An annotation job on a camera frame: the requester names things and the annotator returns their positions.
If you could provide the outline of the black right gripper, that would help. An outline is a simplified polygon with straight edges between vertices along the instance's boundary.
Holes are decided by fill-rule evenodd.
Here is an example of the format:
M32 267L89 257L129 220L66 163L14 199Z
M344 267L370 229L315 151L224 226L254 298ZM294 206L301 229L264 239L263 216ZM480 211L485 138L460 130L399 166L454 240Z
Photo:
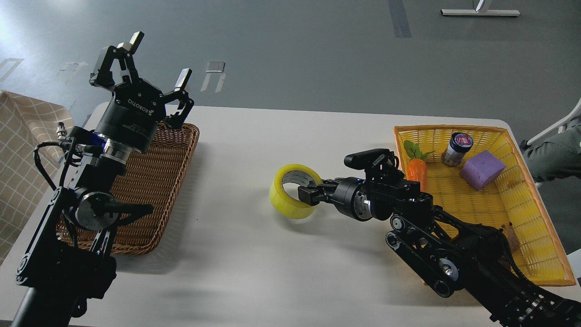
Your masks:
M357 177L323 179L319 184L310 182L298 186L299 201L313 207L321 202L332 203L336 209L357 221L372 218L371 202L367 198L364 180Z

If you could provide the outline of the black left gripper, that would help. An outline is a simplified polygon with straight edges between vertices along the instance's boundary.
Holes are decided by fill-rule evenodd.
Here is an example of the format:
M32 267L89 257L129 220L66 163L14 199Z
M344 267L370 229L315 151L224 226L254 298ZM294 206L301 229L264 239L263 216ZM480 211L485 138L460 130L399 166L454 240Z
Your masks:
M186 91L192 75L190 68L181 70L172 92L162 91L146 80L139 79L133 60L144 32L137 31L128 43L108 46L102 49L93 72L90 74L91 86L113 92L99 124L94 132L107 139L123 143L139 153L147 153L158 123L164 118L162 104L178 101L177 111L168 114L163 122L169 129L180 129L190 114L194 101ZM118 61L122 72L122 83L113 78L112 66Z

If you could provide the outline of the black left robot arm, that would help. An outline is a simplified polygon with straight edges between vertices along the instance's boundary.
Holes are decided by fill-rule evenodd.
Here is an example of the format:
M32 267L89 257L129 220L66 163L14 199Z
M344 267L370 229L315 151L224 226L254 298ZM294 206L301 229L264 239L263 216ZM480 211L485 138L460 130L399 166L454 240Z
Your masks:
M52 189L16 270L27 288L13 327L67 327L89 299L102 299L116 278L111 255L118 228L154 212L150 203L123 203L111 188L132 154L145 154L160 127L180 129L194 101L186 91L192 70L181 70L171 92L141 78L133 60L144 33L105 47L90 85L111 100L93 130L57 127L57 139L37 145L34 163Z

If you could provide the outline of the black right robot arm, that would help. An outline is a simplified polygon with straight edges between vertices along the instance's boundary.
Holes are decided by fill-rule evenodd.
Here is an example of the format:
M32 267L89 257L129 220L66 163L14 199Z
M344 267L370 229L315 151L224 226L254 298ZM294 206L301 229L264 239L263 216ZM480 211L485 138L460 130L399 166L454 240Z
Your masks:
M503 327L578 327L580 303L531 281L512 258L503 232L459 220L434 205L420 183L405 179L388 149L347 155L344 164L365 178L311 181L298 188L308 205L331 203L357 221L389 221L386 244L438 296L466 290Z

